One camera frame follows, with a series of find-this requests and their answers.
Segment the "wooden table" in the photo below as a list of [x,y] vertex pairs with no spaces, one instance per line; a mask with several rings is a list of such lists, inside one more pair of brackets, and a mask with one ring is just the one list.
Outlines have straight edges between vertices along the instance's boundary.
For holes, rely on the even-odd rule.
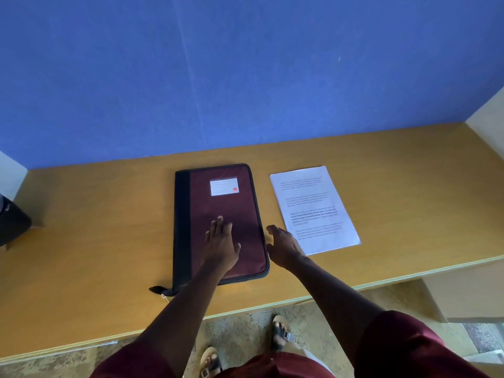
[[[357,289],[504,258],[504,162],[463,123],[36,169],[17,202],[44,227],[0,255],[0,357],[144,329],[166,304],[148,287],[171,285],[175,171],[242,162],[265,226],[270,174],[327,166],[362,245],[312,258]],[[207,318],[304,298],[272,265]]]

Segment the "blue wall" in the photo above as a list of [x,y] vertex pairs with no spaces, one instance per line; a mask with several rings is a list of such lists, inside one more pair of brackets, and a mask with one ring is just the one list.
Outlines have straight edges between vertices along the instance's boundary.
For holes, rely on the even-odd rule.
[[504,0],[0,0],[0,151],[28,168],[463,121]]

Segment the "black sandal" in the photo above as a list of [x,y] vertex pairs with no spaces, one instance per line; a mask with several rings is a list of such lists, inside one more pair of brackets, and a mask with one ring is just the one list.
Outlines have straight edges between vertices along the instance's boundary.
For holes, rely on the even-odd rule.
[[[215,354],[217,355],[217,358],[215,358],[213,361],[212,361],[212,355]],[[208,365],[207,367],[204,367],[207,363],[207,359],[210,357],[210,365]],[[199,362],[200,364],[200,371],[199,371],[199,376],[201,378],[207,378],[210,373],[212,371],[214,371],[215,369],[220,369],[221,371],[218,372],[217,374],[221,374],[222,373],[222,365],[220,363],[220,359],[219,359],[219,354],[217,352],[217,349],[214,348],[213,346],[210,346],[208,347],[204,352],[203,352],[203,355],[201,356],[201,360]]]
[[271,351],[282,351],[283,346],[277,344],[273,340],[273,337],[275,336],[280,336],[287,342],[294,341],[294,336],[290,331],[290,324],[283,316],[275,316],[275,318],[273,318],[273,321],[271,321]]

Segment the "shirt sleeve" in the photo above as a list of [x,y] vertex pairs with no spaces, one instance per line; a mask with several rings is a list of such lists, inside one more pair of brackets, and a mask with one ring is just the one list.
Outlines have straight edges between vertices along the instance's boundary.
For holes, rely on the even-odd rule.
[[356,378],[487,377],[447,349],[423,322],[398,311],[383,312],[369,325],[355,365]]
[[150,345],[135,341],[100,363],[90,378],[175,378],[161,355]]

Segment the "paper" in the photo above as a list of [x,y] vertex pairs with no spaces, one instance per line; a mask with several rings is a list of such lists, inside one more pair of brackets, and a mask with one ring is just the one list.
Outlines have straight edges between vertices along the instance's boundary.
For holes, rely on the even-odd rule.
[[228,178],[210,181],[210,194],[212,196],[228,195],[230,193],[239,193],[238,179]]
[[360,244],[325,166],[270,175],[287,231],[306,254]]

